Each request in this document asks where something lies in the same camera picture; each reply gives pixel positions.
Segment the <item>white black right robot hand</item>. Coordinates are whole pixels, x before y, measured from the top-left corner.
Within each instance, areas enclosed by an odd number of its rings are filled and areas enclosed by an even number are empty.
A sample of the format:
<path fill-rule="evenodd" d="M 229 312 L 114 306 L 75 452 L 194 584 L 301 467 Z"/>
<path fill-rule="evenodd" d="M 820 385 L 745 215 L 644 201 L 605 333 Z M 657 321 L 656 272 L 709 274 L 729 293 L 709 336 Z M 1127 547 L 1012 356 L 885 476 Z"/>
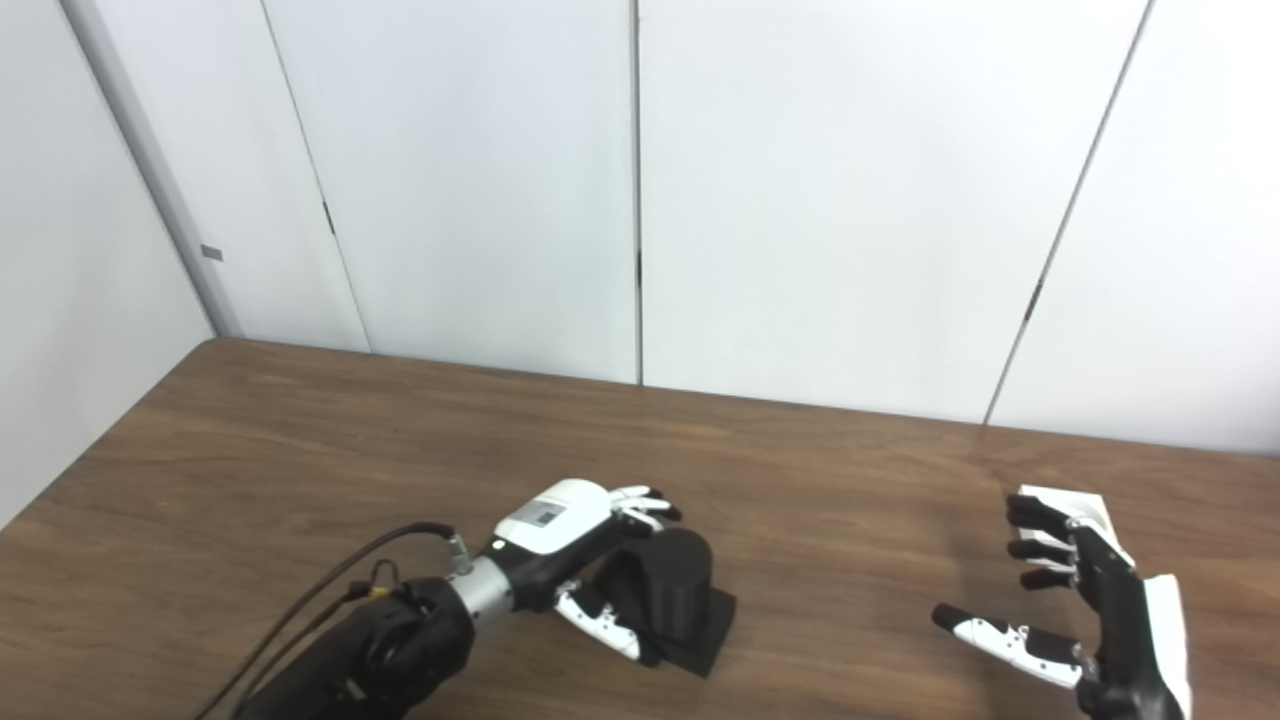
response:
<path fill-rule="evenodd" d="M 1025 591 L 1075 591 L 1100 621 L 1100 643 L 982 616 L 948 603 L 932 621 L 1041 682 L 1069 689 L 1091 719 L 1189 719 L 1193 692 L 1179 580 L 1144 578 L 1100 495 L 1021 486 L 1005 500 L 1007 553 L 1030 564 Z"/>

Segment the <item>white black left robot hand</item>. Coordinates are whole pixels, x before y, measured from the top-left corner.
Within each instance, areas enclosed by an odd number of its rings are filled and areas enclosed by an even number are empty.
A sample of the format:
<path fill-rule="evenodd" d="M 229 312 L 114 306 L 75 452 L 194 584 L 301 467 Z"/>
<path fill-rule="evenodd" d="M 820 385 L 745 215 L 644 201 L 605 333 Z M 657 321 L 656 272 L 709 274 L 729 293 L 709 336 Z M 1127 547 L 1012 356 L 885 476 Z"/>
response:
<path fill-rule="evenodd" d="M 607 489 L 593 480 L 570 478 L 498 521 L 480 555 L 502 574 L 511 612 L 554 611 L 626 659 L 654 667 L 660 661 L 655 644 L 580 575 L 626 541 L 649 539 L 682 518 L 650 486 Z"/>

